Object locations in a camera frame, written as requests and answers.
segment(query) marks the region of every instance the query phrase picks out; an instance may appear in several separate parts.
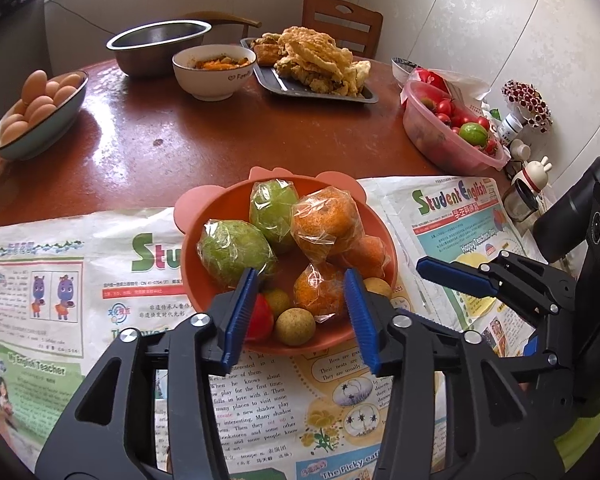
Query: plastic bag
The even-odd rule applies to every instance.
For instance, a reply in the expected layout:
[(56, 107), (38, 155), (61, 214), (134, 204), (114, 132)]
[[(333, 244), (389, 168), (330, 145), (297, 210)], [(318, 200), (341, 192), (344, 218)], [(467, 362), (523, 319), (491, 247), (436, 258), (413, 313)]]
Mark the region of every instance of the plastic bag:
[(242, 220), (207, 221), (198, 242), (198, 256), (208, 273), (229, 288), (238, 285), (248, 267), (267, 276), (276, 266), (276, 255), (262, 232)]
[(330, 263), (309, 264), (294, 284), (296, 306), (311, 312), (320, 323), (341, 316), (344, 301), (344, 271)]
[(293, 206), (291, 234), (309, 261), (319, 264), (349, 249), (364, 230), (349, 192), (329, 186)]
[(262, 231), (276, 253), (288, 251), (294, 244), (291, 208), (296, 202), (298, 192), (286, 180), (256, 182), (251, 189), (249, 222)]
[(384, 268), (390, 261), (382, 239), (370, 235), (361, 236), (347, 251), (333, 259), (333, 263), (341, 267), (357, 269), (363, 280), (383, 279)]

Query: stainless steel bowl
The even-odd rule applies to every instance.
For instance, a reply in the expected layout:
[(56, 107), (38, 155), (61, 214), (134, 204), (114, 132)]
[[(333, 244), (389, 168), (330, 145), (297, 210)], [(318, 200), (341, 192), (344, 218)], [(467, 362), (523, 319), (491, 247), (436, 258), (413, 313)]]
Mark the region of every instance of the stainless steel bowl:
[(174, 54), (202, 44), (211, 25), (196, 20), (149, 23), (126, 30), (107, 42), (120, 70), (131, 77), (173, 74)]

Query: green tomato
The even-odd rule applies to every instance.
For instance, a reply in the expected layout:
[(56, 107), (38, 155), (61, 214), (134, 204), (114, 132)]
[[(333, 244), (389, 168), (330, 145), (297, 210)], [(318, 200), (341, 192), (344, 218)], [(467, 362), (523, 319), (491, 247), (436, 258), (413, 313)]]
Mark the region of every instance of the green tomato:
[(209, 220), (198, 242), (205, 269), (223, 286), (235, 287), (242, 272), (253, 267), (272, 274), (276, 256), (262, 233), (242, 220)]
[(485, 147), (489, 139), (489, 133), (478, 123), (465, 123), (460, 127), (458, 133), (460, 137), (466, 140), (472, 146)]
[(292, 182), (275, 179), (253, 184), (249, 222), (264, 234), (277, 253), (285, 252), (294, 244), (291, 208), (296, 202), (298, 193)]

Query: wooden chair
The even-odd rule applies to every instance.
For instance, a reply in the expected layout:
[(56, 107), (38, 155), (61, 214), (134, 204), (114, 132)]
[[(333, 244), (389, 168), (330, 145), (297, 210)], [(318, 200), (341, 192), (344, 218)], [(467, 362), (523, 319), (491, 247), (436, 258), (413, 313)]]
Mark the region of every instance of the wooden chair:
[(248, 37), (249, 27), (262, 27), (262, 22), (234, 16), (228, 12), (218, 12), (217, 10), (199, 10), (197, 12), (190, 12), (189, 14), (181, 16), (181, 19), (200, 20), (201, 22), (207, 22), (209, 25), (243, 25), (244, 27), (242, 28), (242, 35), (240, 38)]
[[(361, 23), (369, 27), (368, 32), (358, 28), (328, 23), (318, 20), (315, 13), (339, 18), (345, 22)], [(302, 8), (302, 26), (312, 28), (318, 32), (325, 32), (335, 40), (349, 41), (364, 45), (364, 50), (350, 50), (356, 56), (368, 57), (373, 59), (378, 49), (380, 41), (380, 31), (382, 30), (382, 14), (374, 12), (365, 7), (357, 6), (344, 0), (304, 0)]]

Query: pink plastic container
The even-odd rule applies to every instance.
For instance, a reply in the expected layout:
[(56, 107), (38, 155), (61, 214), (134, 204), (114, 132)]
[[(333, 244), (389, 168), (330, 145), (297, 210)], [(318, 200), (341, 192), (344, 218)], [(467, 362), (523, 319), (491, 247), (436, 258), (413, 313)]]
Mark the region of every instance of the pink plastic container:
[[(440, 170), (452, 175), (472, 176), (487, 168), (501, 170), (509, 161), (510, 157), (506, 155), (502, 147), (498, 149), (495, 156), (479, 152), (453, 133), (451, 128), (442, 123), (420, 102), (420, 99), (428, 97), (437, 103), (445, 98), (451, 99), (451, 95), (422, 81), (409, 81), (404, 86), (404, 92), (407, 94), (406, 108), (402, 118), (404, 131), (407, 132), (416, 148)], [(456, 107), (474, 115), (467, 108), (458, 104)]]

